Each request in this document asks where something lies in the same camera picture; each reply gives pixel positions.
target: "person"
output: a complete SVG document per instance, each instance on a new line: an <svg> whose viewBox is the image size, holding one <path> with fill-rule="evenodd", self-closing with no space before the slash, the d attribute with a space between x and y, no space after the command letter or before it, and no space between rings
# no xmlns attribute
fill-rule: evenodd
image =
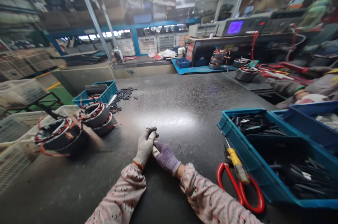
<svg viewBox="0 0 338 224"><path fill-rule="evenodd" d="M280 95L289 97L276 106L281 109L288 108L291 104L305 104L338 100L338 69L331 67L310 67L308 72L318 74L308 86L303 86L292 80L268 79L272 88Z"/></svg>
<svg viewBox="0 0 338 224"><path fill-rule="evenodd" d="M203 223L260 224L260 221L238 201L198 174L193 164L183 165L175 157L169 145L156 141L155 138L158 137L156 130L156 127L147 128L140 136L133 162L122 170L121 177L103 198L86 224L129 223L146 189L142 171L152 153L160 167L180 179L182 192L187 195L188 202Z"/></svg>
<svg viewBox="0 0 338 224"><path fill-rule="evenodd" d="M165 28L164 28L164 26L162 26L162 28L160 29L159 33L160 34L165 34Z"/></svg>

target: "work table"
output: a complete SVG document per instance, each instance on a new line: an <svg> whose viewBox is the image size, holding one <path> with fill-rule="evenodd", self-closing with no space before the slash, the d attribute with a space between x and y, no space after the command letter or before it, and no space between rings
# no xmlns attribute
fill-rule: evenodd
<svg viewBox="0 0 338 224"><path fill-rule="evenodd" d="M121 125L88 142L77 158L40 155L29 169L0 195L1 223L84 223L137 152L138 137L146 127L156 126L159 140L170 145L182 163L217 183L216 171L224 161L224 138L216 123L222 110L262 107L277 109L223 73L174 74L116 81L119 89L136 88L128 101L119 102L115 114ZM179 180L163 171L151 157L145 168L147 189L130 223L201 223ZM223 174L223 185L236 196ZM249 190L248 198L255 195ZM303 212L278 209L267 204L264 223L297 223Z"/></svg>

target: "sleeve cuff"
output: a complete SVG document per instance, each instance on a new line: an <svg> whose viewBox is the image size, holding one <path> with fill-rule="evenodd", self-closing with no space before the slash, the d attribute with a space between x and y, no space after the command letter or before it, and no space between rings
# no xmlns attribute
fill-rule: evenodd
<svg viewBox="0 0 338 224"><path fill-rule="evenodd" d="M181 177L180 188L185 195L191 195L195 190L196 170L192 163L186 164L186 170Z"/></svg>

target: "floral sleeve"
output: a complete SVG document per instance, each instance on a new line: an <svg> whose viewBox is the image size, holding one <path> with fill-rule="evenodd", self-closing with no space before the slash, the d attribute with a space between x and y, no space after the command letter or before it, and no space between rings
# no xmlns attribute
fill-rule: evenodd
<svg viewBox="0 0 338 224"><path fill-rule="evenodd" d="M128 224L145 186L141 170L129 164L86 224Z"/></svg>
<svg viewBox="0 0 338 224"><path fill-rule="evenodd" d="M205 224L260 224L261 222L238 201L197 173L189 163L181 178L180 188L191 207Z"/></svg>

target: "hand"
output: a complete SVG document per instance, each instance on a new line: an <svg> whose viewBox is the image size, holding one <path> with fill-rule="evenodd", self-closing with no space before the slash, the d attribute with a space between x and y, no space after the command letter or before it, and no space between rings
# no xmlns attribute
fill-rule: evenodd
<svg viewBox="0 0 338 224"><path fill-rule="evenodd" d="M142 169L151 155L154 140L158 137L156 130L156 127L147 128L138 139L137 154L133 162Z"/></svg>
<svg viewBox="0 0 338 224"><path fill-rule="evenodd" d="M297 92L300 89L305 88L305 86L302 86L296 82L293 82L292 80L274 80L274 79L268 79L268 83L273 87L273 89L280 95L285 97L293 96L295 92Z"/></svg>
<svg viewBox="0 0 338 224"><path fill-rule="evenodd" d="M177 160L169 145L160 141L154 142L152 154L154 155L157 163L170 175L175 176L179 166L182 164Z"/></svg>
<svg viewBox="0 0 338 224"><path fill-rule="evenodd" d="M332 71L331 67L309 67L308 71L312 73L317 73L319 77L322 77L325 73Z"/></svg>

